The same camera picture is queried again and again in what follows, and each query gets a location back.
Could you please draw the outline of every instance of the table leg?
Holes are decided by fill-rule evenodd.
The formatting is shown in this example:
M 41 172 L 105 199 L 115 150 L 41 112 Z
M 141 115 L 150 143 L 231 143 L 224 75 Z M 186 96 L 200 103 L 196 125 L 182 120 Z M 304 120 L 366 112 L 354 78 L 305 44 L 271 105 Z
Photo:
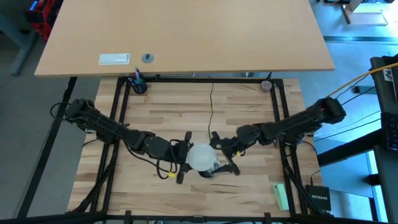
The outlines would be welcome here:
M 18 76 L 21 71 L 22 64 L 24 63 L 30 49 L 37 38 L 37 33 L 33 30 L 28 36 L 21 34 L 5 16 L 0 14 L 0 30 L 2 30 L 12 41 L 14 41 L 19 49 L 14 63 L 11 66 L 11 75 Z
M 380 185 L 379 174 L 370 174 L 364 178 L 364 181 L 372 186 Z
M 370 151 L 373 146 L 380 144 L 381 139 L 382 129 L 378 129 L 377 131 L 373 131 L 372 133 L 357 138 L 354 141 L 335 147 L 334 149 L 330 149 L 329 151 L 318 155 L 319 166 L 327 166 L 335 162 L 342 161 L 343 159 Z

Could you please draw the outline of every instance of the white ball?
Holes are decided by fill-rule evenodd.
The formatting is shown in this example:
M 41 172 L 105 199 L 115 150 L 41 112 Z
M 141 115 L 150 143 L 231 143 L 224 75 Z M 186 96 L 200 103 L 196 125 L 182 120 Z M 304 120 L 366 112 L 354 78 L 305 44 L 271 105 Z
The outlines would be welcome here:
M 212 169 L 216 160 L 216 151 L 208 144 L 195 144 L 188 151 L 187 160 L 192 169 L 206 171 Z

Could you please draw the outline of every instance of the wire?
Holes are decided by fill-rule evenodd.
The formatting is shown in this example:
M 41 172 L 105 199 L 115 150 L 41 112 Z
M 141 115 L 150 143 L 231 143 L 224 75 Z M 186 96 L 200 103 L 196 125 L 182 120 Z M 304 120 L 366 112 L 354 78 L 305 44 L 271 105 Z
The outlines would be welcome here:
M 85 147 L 87 144 L 92 143 L 92 142 L 95 142 L 95 141 L 98 141 L 98 139 L 94 139 L 94 140 L 85 142 L 85 143 L 82 145 L 82 147 Z
M 327 132 L 325 132 L 325 133 L 321 133 L 321 134 L 314 135 L 313 137 L 318 137 L 318 136 L 321 136 L 321 135 L 324 135 L 324 134 L 332 133 L 332 132 L 334 132 L 334 131 L 337 131 L 337 130 L 340 130 L 340 129 L 343 129 L 343 128 L 347 128 L 348 126 L 351 126 L 351 125 L 353 125 L 353 124 L 356 124 L 356 123 L 358 123 L 358 122 L 360 122 L 360 121 L 362 121 L 362 120 L 364 120 L 364 119 L 366 119 L 366 118 L 368 118 L 368 117 L 370 117 L 370 116 L 372 116 L 372 115 L 374 115 L 374 114 L 376 114 L 376 113 L 378 113 L 378 112 L 380 112 L 380 110 L 378 110 L 378 111 L 376 111 L 376 112 L 374 112 L 374 113 L 371 113 L 371 114 L 369 114 L 369 115 L 367 115 L 367 116 L 365 116 L 365 117 L 363 117 L 363 118 L 361 118 L 361 119 L 355 121 L 354 123 L 351 123 L 351 124 L 349 124 L 349 125 L 346 125 L 346 126 L 343 126 L 343 127 L 340 127 L 340 128 L 336 128 L 336 129 L 331 130 L 331 131 L 327 131 Z
M 169 178 L 168 175 L 165 176 L 165 177 L 163 177 L 162 174 L 160 174 L 161 168 L 160 168 L 159 165 L 160 165 L 160 159 L 158 159 L 158 160 L 156 161 L 156 174 L 157 174 L 157 176 L 158 176 L 160 179 L 162 179 L 162 180 L 165 180 L 165 179 Z
M 269 72 L 269 73 L 268 73 L 268 76 L 267 76 L 267 78 L 266 78 L 266 80 L 270 80 L 270 79 L 271 79 L 271 76 L 272 76 L 272 72 Z
M 56 106 L 62 105 L 62 104 L 66 104 L 66 105 L 70 106 L 70 103 L 68 103 L 68 102 L 56 103 L 56 104 L 52 105 L 52 107 L 50 108 L 50 115 L 51 115 L 51 117 L 54 118 L 54 119 L 60 119 L 61 121 L 65 121 L 65 119 L 63 119 L 63 118 L 57 118 L 57 117 L 52 113 L 52 111 L 54 110 L 54 108 L 55 108 Z
M 153 162 L 151 162 L 151 161 L 149 161 L 149 160 L 147 160 L 147 159 L 144 159 L 144 158 L 142 158 L 142 157 L 139 157 L 139 156 L 135 155 L 135 154 L 133 153 L 133 151 L 132 151 L 132 150 L 129 148 L 129 146 L 127 145 L 126 140 L 122 139 L 122 141 L 123 141 L 125 147 L 127 148 L 127 150 L 130 152 L 130 154 L 131 154 L 132 156 L 134 156 L 135 158 L 137 158 L 137 159 L 139 159 L 139 160 L 145 161 L 145 162 L 147 162 L 147 163 L 153 165 L 154 167 L 158 168 L 158 167 L 156 166 L 156 164 L 154 164 Z M 163 172 L 169 172 L 168 170 L 165 170 L 165 169 L 163 169 L 163 168 L 161 168 L 161 167 L 159 167 L 159 170 L 161 170 L 161 171 L 163 171 Z
M 367 93 L 367 92 L 369 92 L 369 91 L 373 90 L 374 88 L 375 88 L 375 86 L 374 86 L 374 87 L 372 87 L 372 88 L 370 88 L 370 89 L 368 89 L 368 90 L 366 90 L 366 91 L 365 91 L 365 92 L 363 92 L 363 93 L 360 93 L 360 94 L 358 94 L 358 95 L 356 95 L 356 96 L 352 97 L 351 99 L 347 100 L 346 102 L 342 103 L 341 105 L 342 105 L 342 106 L 343 106 L 343 105 L 345 105 L 346 103 L 350 102 L 351 100 L 353 100 L 353 99 L 355 99 L 355 98 L 357 98 L 357 97 L 360 97 L 360 96 L 362 96 L 363 94 L 365 94 L 365 93 Z
M 213 95 L 213 89 L 214 89 L 214 83 L 211 83 L 211 91 L 210 91 L 211 114 L 210 114 L 210 119 L 209 119 L 209 125 L 207 126 L 207 131 L 209 134 L 209 141 L 211 141 L 210 124 L 211 124 L 211 119 L 213 118 L 213 98 L 211 97 Z
M 351 128 L 351 129 L 348 129 L 348 130 L 346 130 L 346 131 L 342 131 L 342 132 L 337 133 L 337 134 L 332 134 L 331 136 L 328 136 L 328 137 L 324 137 L 324 138 L 321 138 L 321 139 L 317 139 L 317 140 L 315 140 L 314 142 L 316 142 L 316 141 L 321 141 L 321 140 L 324 140 L 324 139 L 327 139 L 327 138 L 336 136 L 336 135 L 338 135 L 338 134 L 343 134 L 343 133 L 346 133 L 347 131 L 352 131 L 352 130 L 354 130 L 354 129 L 357 129 L 357 128 L 363 127 L 363 126 L 365 126 L 365 125 L 371 124 L 371 123 L 373 123 L 373 122 L 376 122 L 376 121 L 378 121 L 378 120 L 380 120 L 380 118 L 379 118 L 379 119 L 375 119 L 374 121 L 368 122 L 368 123 L 366 123 L 366 124 L 362 124 L 362 125 L 360 125 L 360 126 L 358 126 L 358 127 Z
M 358 84 L 360 81 L 364 80 L 366 77 L 368 77 L 368 75 L 366 75 L 365 77 L 361 78 L 360 80 L 358 80 L 356 83 L 354 83 L 353 85 L 351 85 L 350 87 L 348 87 L 344 92 L 340 93 L 338 96 L 336 96 L 335 99 L 337 99 L 339 96 L 341 96 L 342 94 L 346 93 L 348 90 L 350 90 L 352 87 L 356 86 L 356 84 Z
M 319 172 L 321 172 L 320 169 L 318 169 L 318 171 L 316 171 L 315 173 L 311 174 L 311 176 L 310 176 L 311 185 L 313 185 L 312 176 L 315 175 L 315 174 L 317 174 L 317 173 L 319 173 Z
M 367 76 L 367 75 L 370 75 L 370 74 L 372 74 L 372 73 L 375 73 L 375 72 L 380 72 L 380 71 L 382 71 L 382 70 L 384 70 L 384 69 L 386 69 L 386 68 L 392 68 L 392 67 L 395 67 L 395 66 L 398 66 L 398 62 L 397 62 L 397 63 L 392 63 L 392 64 L 390 64 L 390 65 L 386 65 L 386 66 L 383 66 L 383 67 L 380 67 L 380 68 L 377 68 L 377 69 L 374 69 L 374 70 L 371 70 L 370 72 L 366 72 L 365 74 L 362 74 L 362 75 L 360 75 L 360 76 L 354 78 L 353 80 L 349 81 L 348 83 L 345 83 L 344 85 L 342 85 L 341 87 L 339 87 L 337 90 L 335 90 L 334 92 L 330 93 L 328 96 L 334 95 L 334 94 L 337 93 L 338 91 L 342 90 L 344 87 L 346 87 L 346 86 L 348 86 L 349 84 L 355 82 L 356 80 L 359 80 L 360 78 L 363 78 L 363 77 L 365 77 L 365 76 Z
M 317 151 L 316 147 L 313 144 L 311 144 L 311 143 L 309 143 L 307 141 L 303 141 L 303 142 L 305 142 L 305 143 L 309 144 L 310 146 L 312 146 L 313 150 L 315 150 L 315 152 L 318 154 L 318 151 Z

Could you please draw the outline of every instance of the wooden table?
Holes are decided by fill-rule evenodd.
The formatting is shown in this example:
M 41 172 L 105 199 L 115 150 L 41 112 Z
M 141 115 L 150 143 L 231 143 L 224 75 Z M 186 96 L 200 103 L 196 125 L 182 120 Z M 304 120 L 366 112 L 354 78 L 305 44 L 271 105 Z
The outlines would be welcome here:
M 284 79 L 284 83 L 290 114 L 304 110 L 299 81 Z M 148 85 L 145 95 L 131 91 L 125 123 L 134 129 L 153 131 L 165 139 L 183 139 L 189 130 L 193 132 L 194 143 L 209 142 L 211 83 Z M 116 78 L 102 79 L 95 106 L 103 114 L 110 114 L 115 88 Z M 116 114 L 120 112 L 122 95 Z M 212 98 L 214 115 L 210 129 L 217 131 L 221 138 L 235 136 L 236 128 L 244 124 L 274 121 L 271 94 L 259 91 L 259 84 L 215 83 Z M 89 134 L 86 141 L 94 138 Z M 102 146 L 102 142 L 96 141 L 83 148 L 69 210 L 94 186 Z M 316 153 L 309 145 L 299 144 L 297 154 L 303 184 L 308 184 L 310 175 L 319 169 Z M 218 159 L 226 163 L 220 153 Z M 263 217 L 264 212 L 270 212 L 272 217 L 288 217 L 289 212 L 279 210 L 272 187 L 273 183 L 284 181 L 279 148 L 255 145 L 245 156 L 234 160 L 241 169 L 239 176 L 220 174 L 214 179 L 204 179 L 190 171 L 184 183 L 178 185 L 174 178 L 159 179 L 155 167 L 132 157 L 121 146 L 108 214 L 124 215 L 125 210 L 131 210 L 134 215 Z M 314 175 L 314 181 L 322 184 L 319 174 Z M 295 187 L 293 190 L 299 212 Z M 99 204 L 102 204 L 103 192 Z
M 130 53 L 129 65 L 99 65 Z M 144 54 L 153 54 L 144 63 Z M 67 0 L 37 76 L 333 70 L 308 0 Z

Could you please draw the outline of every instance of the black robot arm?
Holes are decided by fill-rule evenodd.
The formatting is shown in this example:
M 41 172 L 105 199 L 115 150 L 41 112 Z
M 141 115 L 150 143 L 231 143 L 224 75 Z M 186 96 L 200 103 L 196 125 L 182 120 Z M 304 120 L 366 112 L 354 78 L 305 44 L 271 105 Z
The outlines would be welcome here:
M 188 150 L 192 147 L 190 139 L 192 133 L 188 131 L 184 140 L 173 139 L 167 141 L 154 133 L 127 128 L 101 114 L 94 103 L 86 99 L 76 99 L 67 108 L 65 120 L 76 124 L 81 130 L 94 130 L 100 141 L 114 144 L 122 140 L 131 153 L 148 154 L 150 158 L 183 165 Z
M 327 97 L 318 100 L 305 111 L 282 121 L 241 126 L 236 130 L 236 137 L 231 139 L 220 139 L 218 134 L 213 132 L 210 145 L 214 149 L 221 150 L 229 163 L 214 172 L 232 172 L 239 175 L 240 171 L 232 157 L 244 154 L 245 150 L 256 142 L 263 146 L 274 141 L 296 144 L 305 133 L 320 129 L 322 123 L 335 124 L 342 121 L 345 116 L 346 112 L 338 100 Z

